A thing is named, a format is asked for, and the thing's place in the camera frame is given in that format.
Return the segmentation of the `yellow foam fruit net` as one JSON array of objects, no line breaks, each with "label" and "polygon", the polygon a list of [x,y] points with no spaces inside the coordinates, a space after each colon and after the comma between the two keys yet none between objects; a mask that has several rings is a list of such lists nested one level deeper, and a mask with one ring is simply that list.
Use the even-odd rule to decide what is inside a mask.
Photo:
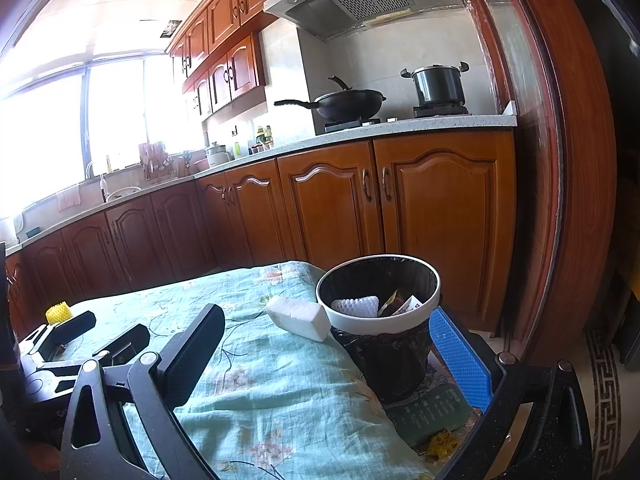
[{"label": "yellow foam fruit net", "polygon": [[72,310],[65,301],[55,304],[46,311],[46,320],[49,325],[64,323],[73,316]]}]

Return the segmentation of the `floral light blue tablecloth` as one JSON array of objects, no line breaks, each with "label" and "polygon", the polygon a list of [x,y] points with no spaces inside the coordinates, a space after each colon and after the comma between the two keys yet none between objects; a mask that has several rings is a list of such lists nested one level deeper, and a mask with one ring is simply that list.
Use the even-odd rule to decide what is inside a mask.
[{"label": "floral light blue tablecloth", "polygon": [[333,338],[280,330],[267,314],[281,296],[314,300],[321,271],[289,261],[87,300],[96,326],[58,352],[84,360],[136,324],[157,351],[208,304],[226,328],[176,416],[224,479],[426,479],[424,461],[398,436],[360,370]]}]

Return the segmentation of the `black wok pan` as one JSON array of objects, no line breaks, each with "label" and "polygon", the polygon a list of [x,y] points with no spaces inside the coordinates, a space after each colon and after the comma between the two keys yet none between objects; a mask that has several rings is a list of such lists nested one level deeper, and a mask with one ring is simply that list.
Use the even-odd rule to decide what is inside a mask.
[{"label": "black wok pan", "polygon": [[342,124],[355,120],[366,122],[378,114],[386,100],[386,97],[378,90],[350,88],[345,81],[337,76],[329,77],[329,80],[338,84],[341,90],[318,96],[310,102],[288,99],[276,101],[273,105],[296,105],[306,108],[306,110],[315,110],[327,122]]}]

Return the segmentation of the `white foam block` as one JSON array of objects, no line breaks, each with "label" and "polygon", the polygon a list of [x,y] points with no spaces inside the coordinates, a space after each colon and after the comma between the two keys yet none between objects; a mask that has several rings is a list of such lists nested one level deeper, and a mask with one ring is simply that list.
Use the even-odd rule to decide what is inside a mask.
[{"label": "white foam block", "polygon": [[322,342],[329,336],[331,323],[326,310],[315,302],[273,296],[266,311],[275,326],[288,333]]}]

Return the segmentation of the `white foam fruit net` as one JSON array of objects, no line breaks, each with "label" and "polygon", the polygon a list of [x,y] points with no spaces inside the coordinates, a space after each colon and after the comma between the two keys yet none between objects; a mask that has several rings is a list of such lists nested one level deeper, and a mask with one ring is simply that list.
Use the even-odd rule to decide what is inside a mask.
[{"label": "white foam fruit net", "polygon": [[337,299],[331,302],[331,309],[354,318],[376,318],[379,304],[377,296]]}]

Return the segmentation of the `wooden kitchen cabinets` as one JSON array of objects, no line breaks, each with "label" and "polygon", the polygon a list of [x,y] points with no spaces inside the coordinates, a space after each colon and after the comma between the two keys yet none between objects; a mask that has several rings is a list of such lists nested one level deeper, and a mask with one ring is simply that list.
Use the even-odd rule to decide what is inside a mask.
[{"label": "wooden kitchen cabinets", "polygon": [[423,259],[474,330],[499,322],[511,263],[511,128],[381,136],[267,158],[106,206],[9,256],[15,333],[48,307],[210,272],[374,254]]},{"label": "wooden kitchen cabinets", "polygon": [[266,1],[202,0],[171,39],[183,95],[201,120],[265,84],[259,32],[276,20]]}]

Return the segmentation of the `green yellow drink pouch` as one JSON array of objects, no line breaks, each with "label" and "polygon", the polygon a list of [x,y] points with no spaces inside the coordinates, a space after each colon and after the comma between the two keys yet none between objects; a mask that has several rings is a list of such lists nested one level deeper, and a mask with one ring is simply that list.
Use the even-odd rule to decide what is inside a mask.
[{"label": "green yellow drink pouch", "polygon": [[400,315],[422,306],[421,301],[407,289],[399,287],[388,298],[382,307],[378,308],[379,318],[389,318],[390,316]]}]

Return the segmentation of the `chrome sink faucet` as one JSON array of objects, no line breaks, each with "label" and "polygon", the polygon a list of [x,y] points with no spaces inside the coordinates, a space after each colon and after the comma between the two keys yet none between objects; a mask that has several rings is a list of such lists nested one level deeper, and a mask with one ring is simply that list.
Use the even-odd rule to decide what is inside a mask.
[{"label": "chrome sink faucet", "polygon": [[[86,168],[85,168],[85,179],[86,180],[90,180],[94,178],[94,173],[93,173],[93,166],[94,163],[92,160],[90,160],[90,162],[88,162]],[[106,173],[105,172],[100,172],[99,173],[99,189],[100,189],[100,194],[102,197],[102,200],[104,201],[104,203],[107,203],[107,199],[108,199],[108,186],[107,186],[107,182],[106,182]]]}]

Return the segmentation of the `black stock pot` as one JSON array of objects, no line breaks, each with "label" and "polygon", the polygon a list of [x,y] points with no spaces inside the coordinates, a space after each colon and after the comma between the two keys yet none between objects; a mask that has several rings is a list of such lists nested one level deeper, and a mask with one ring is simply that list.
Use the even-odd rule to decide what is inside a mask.
[{"label": "black stock pot", "polygon": [[463,106],[461,75],[469,70],[469,64],[461,61],[458,66],[434,64],[416,70],[403,68],[400,76],[413,81],[421,108]]}]

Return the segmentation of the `condiment bottles on counter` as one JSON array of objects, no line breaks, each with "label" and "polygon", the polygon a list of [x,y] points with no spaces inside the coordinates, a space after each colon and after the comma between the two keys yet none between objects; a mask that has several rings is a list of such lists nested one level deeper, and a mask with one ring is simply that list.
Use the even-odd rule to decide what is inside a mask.
[{"label": "condiment bottles on counter", "polygon": [[246,141],[246,145],[243,146],[239,140],[235,140],[231,147],[231,155],[235,158],[255,155],[264,151],[269,151],[274,148],[274,141],[272,136],[272,129],[270,126],[259,127],[254,139]]}]

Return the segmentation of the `wooden glass door frame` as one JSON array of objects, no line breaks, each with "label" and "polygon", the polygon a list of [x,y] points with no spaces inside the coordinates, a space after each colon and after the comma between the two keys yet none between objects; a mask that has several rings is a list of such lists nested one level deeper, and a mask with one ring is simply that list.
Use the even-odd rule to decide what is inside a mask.
[{"label": "wooden glass door frame", "polygon": [[614,117],[575,0],[463,0],[496,103],[516,106],[516,228],[509,350],[549,365],[570,355],[597,303],[614,226]]}]

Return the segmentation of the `small lidded pot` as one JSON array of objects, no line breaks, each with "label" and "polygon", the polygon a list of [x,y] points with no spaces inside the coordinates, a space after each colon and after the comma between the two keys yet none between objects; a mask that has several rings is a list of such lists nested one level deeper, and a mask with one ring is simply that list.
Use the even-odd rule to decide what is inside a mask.
[{"label": "small lidded pot", "polygon": [[206,148],[206,158],[210,168],[232,161],[231,154],[224,145],[214,142]]}]

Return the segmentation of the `wooden upper kitchen cabinets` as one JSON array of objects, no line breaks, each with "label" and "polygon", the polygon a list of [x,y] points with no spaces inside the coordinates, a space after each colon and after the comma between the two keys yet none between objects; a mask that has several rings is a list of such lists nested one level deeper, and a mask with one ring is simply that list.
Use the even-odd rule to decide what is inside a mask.
[{"label": "wooden upper kitchen cabinets", "polygon": [[266,1],[202,0],[171,39],[183,95],[201,120],[265,84],[259,32],[276,20]]}]

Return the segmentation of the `white rim black trash bin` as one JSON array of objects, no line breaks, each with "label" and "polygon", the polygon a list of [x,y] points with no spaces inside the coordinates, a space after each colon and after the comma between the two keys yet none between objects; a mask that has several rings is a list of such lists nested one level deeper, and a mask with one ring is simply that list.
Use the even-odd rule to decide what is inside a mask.
[{"label": "white rim black trash bin", "polygon": [[[337,299],[377,296],[378,307],[399,287],[422,306],[389,318],[354,318],[331,309]],[[431,337],[427,321],[439,306],[442,280],[434,266],[408,255],[372,255],[334,266],[316,286],[332,334],[384,404],[408,398],[426,374]]]}]

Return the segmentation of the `wooden lower kitchen cabinets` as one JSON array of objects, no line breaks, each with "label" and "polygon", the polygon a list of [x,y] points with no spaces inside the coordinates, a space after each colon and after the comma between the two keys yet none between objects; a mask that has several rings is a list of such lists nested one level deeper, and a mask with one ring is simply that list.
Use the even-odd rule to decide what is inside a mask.
[{"label": "wooden lower kitchen cabinets", "polygon": [[374,254],[423,259],[474,330],[499,322],[511,263],[511,128],[381,136],[267,158],[106,206],[9,256],[15,333],[48,307],[210,272]]}]

